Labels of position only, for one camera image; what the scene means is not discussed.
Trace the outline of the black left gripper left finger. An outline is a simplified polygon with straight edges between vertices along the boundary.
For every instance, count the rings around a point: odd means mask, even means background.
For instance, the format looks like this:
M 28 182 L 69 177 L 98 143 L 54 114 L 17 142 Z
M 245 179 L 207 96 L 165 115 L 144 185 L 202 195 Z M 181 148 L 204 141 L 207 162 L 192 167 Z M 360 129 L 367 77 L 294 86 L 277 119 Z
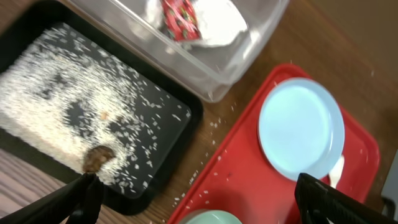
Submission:
M 1 224 L 96 223 L 104 184 L 96 174 L 83 174 L 64 187 L 1 218 Z

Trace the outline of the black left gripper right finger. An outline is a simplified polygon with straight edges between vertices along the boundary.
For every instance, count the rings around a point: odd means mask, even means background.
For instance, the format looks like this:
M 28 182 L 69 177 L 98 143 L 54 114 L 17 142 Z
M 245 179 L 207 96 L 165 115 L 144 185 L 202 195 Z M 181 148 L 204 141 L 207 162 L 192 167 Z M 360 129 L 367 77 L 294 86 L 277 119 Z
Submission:
M 302 224 L 397 224 L 309 174 L 299 174 L 295 201 Z

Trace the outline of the white plastic spoon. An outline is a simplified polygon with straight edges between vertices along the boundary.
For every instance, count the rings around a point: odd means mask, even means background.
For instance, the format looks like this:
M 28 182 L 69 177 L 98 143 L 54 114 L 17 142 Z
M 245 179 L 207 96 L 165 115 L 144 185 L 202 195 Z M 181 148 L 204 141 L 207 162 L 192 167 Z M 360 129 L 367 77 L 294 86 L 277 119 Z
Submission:
M 334 189 L 336 188 L 338 182 L 341 179 L 344 164 L 345 164 L 345 157 L 344 155 L 341 155 L 338 161 L 336 162 L 335 166 L 328 174 L 330 180 L 330 186 L 333 187 Z

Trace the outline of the dark brown food scrap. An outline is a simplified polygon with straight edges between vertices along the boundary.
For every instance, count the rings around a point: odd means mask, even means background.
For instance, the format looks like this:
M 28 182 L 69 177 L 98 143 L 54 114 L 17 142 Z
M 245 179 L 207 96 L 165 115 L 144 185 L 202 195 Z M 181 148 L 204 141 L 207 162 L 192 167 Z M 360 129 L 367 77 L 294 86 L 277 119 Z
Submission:
M 96 146 L 85 154 L 82 170 L 88 173 L 97 173 L 105 163 L 114 157 L 115 153 L 111 148 Z

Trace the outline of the large light blue plate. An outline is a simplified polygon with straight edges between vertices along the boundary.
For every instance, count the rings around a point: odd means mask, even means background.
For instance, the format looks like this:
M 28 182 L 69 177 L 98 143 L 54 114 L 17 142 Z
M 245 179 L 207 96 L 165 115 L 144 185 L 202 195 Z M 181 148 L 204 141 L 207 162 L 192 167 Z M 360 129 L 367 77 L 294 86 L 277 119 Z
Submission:
M 343 153 L 345 124 L 332 94 L 309 78 L 289 78 L 266 96 L 257 134 L 270 165 L 296 181 L 307 173 L 322 179 Z

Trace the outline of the mint green bowl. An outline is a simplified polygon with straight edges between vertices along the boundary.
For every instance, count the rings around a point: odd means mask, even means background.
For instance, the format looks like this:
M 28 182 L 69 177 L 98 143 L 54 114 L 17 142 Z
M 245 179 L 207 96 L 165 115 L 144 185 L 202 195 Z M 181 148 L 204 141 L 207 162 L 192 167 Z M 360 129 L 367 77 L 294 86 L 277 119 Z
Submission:
M 233 214 L 223 210 L 195 210 L 183 217 L 178 224 L 242 224 Z

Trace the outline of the white paper napkin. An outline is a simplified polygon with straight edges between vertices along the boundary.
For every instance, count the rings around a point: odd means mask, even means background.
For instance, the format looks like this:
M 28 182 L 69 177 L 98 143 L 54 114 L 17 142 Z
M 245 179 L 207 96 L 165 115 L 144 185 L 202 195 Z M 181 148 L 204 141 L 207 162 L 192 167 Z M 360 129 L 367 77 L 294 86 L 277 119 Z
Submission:
M 190 2 L 195 10 L 201 39 L 181 41 L 179 42 L 181 44 L 205 48 L 224 47 L 231 44 L 239 34 L 248 29 L 246 21 L 232 1 L 197 0 Z M 156 29 L 163 28 L 164 34 L 169 37 L 161 1 L 147 1 L 142 18 Z

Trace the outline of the red foil snack wrapper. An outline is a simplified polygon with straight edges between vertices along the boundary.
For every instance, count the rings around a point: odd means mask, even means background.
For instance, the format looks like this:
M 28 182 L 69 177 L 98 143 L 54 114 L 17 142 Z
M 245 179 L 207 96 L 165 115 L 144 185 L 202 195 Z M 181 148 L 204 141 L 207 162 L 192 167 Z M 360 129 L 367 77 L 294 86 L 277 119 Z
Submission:
M 161 0 L 169 37 L 177 42 L 201 39 L 195 10 L 189 0 Z

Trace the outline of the grey dishwasher rack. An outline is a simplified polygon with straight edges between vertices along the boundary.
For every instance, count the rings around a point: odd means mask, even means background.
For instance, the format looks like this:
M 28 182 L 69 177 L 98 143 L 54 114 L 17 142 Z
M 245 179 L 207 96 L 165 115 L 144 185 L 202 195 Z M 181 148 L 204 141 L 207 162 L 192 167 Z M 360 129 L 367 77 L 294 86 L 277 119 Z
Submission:
M 397 196 L 398 196 L 397 171 L 398 171 L 398 155 L 396 152 L 381 192 L 381 197 L 384 201 L 382 214 L 395 221 L 397 221 Z

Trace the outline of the black food waste tray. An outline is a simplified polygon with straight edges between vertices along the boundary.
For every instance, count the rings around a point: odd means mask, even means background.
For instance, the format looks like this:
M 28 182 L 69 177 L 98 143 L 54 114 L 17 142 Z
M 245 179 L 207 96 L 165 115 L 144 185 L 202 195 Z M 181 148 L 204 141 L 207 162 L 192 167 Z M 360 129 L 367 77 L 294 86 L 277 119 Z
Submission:
M 120 171 L 138 178 L 133 190 L 123 193 L 116 185 L 104 190 L 107 207 L 122 215 L 137 215 L 150 205 L 169 181 L 200 124 L 202 103 L 197 96 L 57 1 L 34 3 L 1 34 L 1 71 L 11 66 L 46 28 L 59 28 L 62 24 L 69 25 L 78 37 L 98 44 L 127 66 L 137 69 L 138 79 L 149 83 L 144 94 L 151 100 L 165 103 L 164 109 L 145 109 L 143 106 L 137 109 L 144 113 L 146 121 L 153 120 L 160 125 L 154 137 L 139 135 L 140 147 L 153 144 L 154 166 L 145 165 L 140 158 L 137 162 L 139 169 L 128 165 Z

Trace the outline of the clear plastic waste bin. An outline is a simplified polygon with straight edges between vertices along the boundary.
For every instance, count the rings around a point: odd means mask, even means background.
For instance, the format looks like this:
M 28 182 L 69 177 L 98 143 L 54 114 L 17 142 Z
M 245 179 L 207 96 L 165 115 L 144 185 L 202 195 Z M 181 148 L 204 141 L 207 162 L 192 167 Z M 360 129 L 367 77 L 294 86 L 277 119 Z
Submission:
M 139 55 L 207 102 L 220 101 L 241 79 L 266 45 L 288 0 L 208 1 L 221 15 L 226 6 L 243 17 L 242 30 L 230 44 L 176 42 L 167 35 L 160 1 L 69 0 L 69 5 L 114 33 Z

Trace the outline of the small tan food crumb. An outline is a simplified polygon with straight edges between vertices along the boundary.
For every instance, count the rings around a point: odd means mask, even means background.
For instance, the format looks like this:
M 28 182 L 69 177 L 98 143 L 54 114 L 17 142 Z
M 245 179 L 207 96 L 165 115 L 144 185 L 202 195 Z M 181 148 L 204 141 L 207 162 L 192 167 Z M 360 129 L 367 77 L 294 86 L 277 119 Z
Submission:
M 109 114 L 108 114 L 107 112 L 102 112 L 102 113 L 101 113 L 101 116 L 100 116 L 100 119 L 102 119 L 102 120 L 107 120 L 108 117 L 109 117 Z

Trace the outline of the scattered white rice grains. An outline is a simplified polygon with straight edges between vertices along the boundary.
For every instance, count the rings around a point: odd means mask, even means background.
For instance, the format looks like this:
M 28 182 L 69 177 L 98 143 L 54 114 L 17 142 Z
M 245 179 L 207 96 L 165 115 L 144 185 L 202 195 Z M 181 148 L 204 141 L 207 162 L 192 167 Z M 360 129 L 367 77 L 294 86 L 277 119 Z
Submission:
M 90 149 L 111 148 L 115 157 L 97 175 L 126 193 L 138 178 L 121 169 L 139 169 L 140 158 L 154 166 L 153 144 L 140 147 L 139 135 L 160 130 L 137 109 L 165 108 L 144 94 L 149 83 L 138 77 L 70 26 L 48 28 L 1 74 L 1 127 L 79 174 Z

